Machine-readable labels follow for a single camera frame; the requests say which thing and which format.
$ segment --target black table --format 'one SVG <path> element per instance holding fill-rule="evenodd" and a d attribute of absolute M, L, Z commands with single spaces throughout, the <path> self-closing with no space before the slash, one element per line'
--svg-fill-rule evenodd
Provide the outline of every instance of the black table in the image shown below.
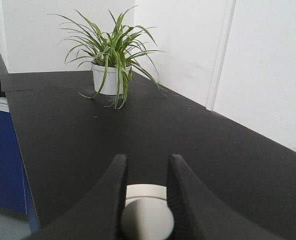
<path fill-rule="evenodd" d="M 129 159 L 128 184 L 165 185 L 181 154 L 225 203 L 254 223 L 296 239 L 296 153 L 139 75 L 121 110 L 80 92 L 91 73 L 9 74 L 9 102 L 41 227 L 76 204 L 113 156 Z"/>

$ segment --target blue cabinet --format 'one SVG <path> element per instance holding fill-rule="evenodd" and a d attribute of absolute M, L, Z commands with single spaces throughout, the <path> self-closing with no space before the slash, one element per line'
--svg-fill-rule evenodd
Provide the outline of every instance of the blue cabinet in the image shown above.
<path fill-rule="evenodd" d="M 5 98 L 0 109 L 0 207 L 27 214 L 25 171 Z"/>

